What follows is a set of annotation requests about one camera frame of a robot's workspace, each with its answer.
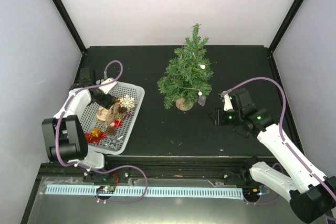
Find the red santa ornament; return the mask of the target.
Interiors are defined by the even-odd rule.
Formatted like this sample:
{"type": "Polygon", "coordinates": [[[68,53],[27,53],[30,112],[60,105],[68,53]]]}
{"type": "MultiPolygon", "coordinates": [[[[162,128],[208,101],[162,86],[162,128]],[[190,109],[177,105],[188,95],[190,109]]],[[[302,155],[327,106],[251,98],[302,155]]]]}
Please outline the red santa ornament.
{"type": "Polygon", "coordinates": [[[112,121],[109,125],[111,127],[121,127],[122,126],[122,121],[124,121],[126,118],[129,118],[131,114],[127,113],[125,115],[123,114],[116,114],[114,121],[112,121]]]}

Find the small green christmas tree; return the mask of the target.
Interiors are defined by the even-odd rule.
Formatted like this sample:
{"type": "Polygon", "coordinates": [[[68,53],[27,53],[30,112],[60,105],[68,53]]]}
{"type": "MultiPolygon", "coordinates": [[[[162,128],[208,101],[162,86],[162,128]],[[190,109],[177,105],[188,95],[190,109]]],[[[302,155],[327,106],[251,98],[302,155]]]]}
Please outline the small green christmas tree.
{"type": "Polygon", "coordinates": [[[174,50],[176,56],[169,61],[164,76],[158,80],[166,109],[178,103],[189,110],[198,104],[200,95],[207,98],[212,91],[209,81],[214,72],[210,68],[210,60],[205,57],[205,45],[209,38],[199,35],[200,26],[199,23],[192,26],[192,35],[185,38],[182,47],[174,50]]]}

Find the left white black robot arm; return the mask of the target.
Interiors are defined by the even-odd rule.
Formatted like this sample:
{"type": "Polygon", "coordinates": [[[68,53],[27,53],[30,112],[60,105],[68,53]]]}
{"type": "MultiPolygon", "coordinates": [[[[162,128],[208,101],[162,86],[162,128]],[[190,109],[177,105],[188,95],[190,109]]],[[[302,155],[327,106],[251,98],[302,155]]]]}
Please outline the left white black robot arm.
{"type": "Polygon", "coordinates": [[[104,155],[89,149],[88,140],[80,124],[85,109],[95,103],[104,109],[111,108],[117,98],[110,95],[117,84],[112,78],[104,77],[97,82],[96,72],[91,68],[80,70],[61,109],[51,118],[44,119],[41,128],[48,159],[65,166],[81,166],[102,182],[113,174],[111,166],[104,163],[104,155]]]}

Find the brown burlap bow ornament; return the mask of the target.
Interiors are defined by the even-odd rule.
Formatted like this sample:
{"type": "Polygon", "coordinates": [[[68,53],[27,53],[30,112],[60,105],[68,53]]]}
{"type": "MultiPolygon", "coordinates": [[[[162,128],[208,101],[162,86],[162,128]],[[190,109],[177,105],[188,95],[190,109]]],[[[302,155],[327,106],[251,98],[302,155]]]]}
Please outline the brown burlap bow ornament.
{"type": "Polygon", "coordinates": [[[115,103],[107,112],[106,115],[106,122],[107,123],[111,123],[114,121],[114,118],[116,116],[116,114],[119,112],[119,107],[120,104],[119,103],[115,103]]]}

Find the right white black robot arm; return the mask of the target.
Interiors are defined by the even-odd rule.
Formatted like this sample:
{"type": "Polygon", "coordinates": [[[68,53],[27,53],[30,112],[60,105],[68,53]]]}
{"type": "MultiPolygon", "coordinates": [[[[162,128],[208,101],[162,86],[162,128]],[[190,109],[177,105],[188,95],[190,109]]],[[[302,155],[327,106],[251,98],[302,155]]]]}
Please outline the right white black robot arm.
{"type": "Polygon", "coordinates": [[[314,166],[280,130],[266,109],[257,109],[249,92],[242,88],[220,93],[223,107],[210,114],[215,125],[240,126],[255,137],[286,170],[283,174],[254,158],[240,168],[239,179],[250,184],[260,182],[290,205],[304,223],[312,223],[335,208],[335,177],[328,177],[314,166]]]}

